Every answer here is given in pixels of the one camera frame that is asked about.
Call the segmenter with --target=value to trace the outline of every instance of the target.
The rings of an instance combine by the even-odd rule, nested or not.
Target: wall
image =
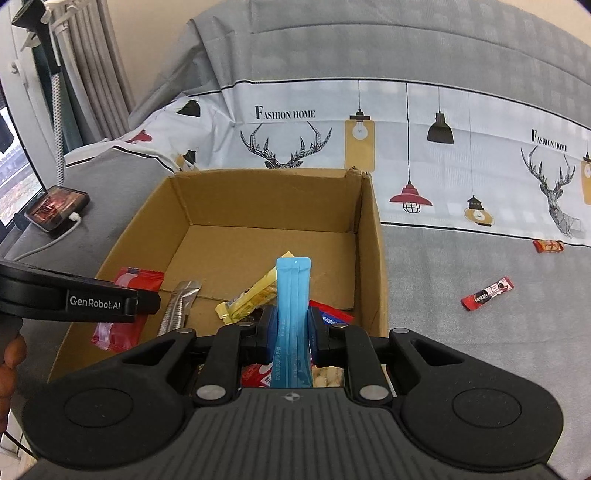
[[[149,91],[187,21],[220,0],[107,0],[136,102]]]
[[[149,91],[185,23],[220,0],[107,0],[121,59],[136,102]],[[591,15],[576,0],[502,0],[591,46]]]
[[[575,0],[500,0],[546,20],[591,46],[591,15]]]

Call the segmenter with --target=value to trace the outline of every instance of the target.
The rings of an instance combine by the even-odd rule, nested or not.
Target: charging cable
[[[52,245],[55,245],[60,240],[63,240],[65,237],[67,237],[68,235],[70,235],[82,223],[82,217],[80,216],[79,213],[73,212],[73,213],[70,214],[70,216],[68,218],[70,220],[72,220],[73,222],[76,222],[76,223],[74,225],[72,225],[72,228],[70,228],[66,233],[60,235],[55,240],[49,242],[47,245],[43,245],[43,247],[39,247],[39,248],[36,248],[35,250],[31,250],[30,252],[27,252],[26,254],[19,255],[18,257],[16,257],[12,261],[13,262],[18,262],[19,260],[22,260],[23,258],[26,258],[29,255],[39,253],[39,252],[45,250],[46,248],[49,248]]]

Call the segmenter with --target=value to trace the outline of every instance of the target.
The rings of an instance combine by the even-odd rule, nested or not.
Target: screen
[[[50,232],[72,212],[81,210],[87,203],[86,193],[53,186],[33,204],[25,216],[46,232]]]

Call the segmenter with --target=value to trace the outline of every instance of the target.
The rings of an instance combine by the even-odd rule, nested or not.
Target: red wrapper
[[[476,310],[482,307],[487,301],[495,298],[497,295],[509,290],[513,290],[514,286],[509,280],[509,277],[503,277],[498,282],[493,283],[490,287],[484,290],[477,291],[474,295],[468,295],[462,298],[462,305],[468,310]]]
[[[242,370],[242,386],[269,388],[271,386],[271,365],[253,364]]]
[[[561,252],[564,250],[562,242],[557,240],[534,240],[534,246],[539,254],[543,252]]]
[[[115,278],[115,285],[158,291],[164,274],[140,268],[122,268]],[[124,352],[137,346],[147,315],[136,315],[134,323],[98,323],[90,340],[98,348],[111,352]]]
[[[353,317],[348,313],[337,310],[326,303],[310,300],[310,307],[318,307],[324,323],[327,325],[334,325],[336,323],[351,323]]]

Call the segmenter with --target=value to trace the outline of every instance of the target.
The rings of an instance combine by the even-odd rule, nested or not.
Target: black lamp print
[[[408,213],[418,213],[421,211],[421,205],[433,206],[425,197],[418,194],[418,190],[410,181],[410,119],[408,117],[408,83],[406,84],[407,95],[407,165],[408,165],[408,183],[402,187],[400,195],[390,198],[392,203],[402,203],[402,208]]]
[[[435,143],[453,143],[452,129],[445,121],[445,113],[441,112],[441,90],[437,87],[437,101],[439,103],[439,111],[435,114],[435,123],[429,128],[427,133],[427,140]]]

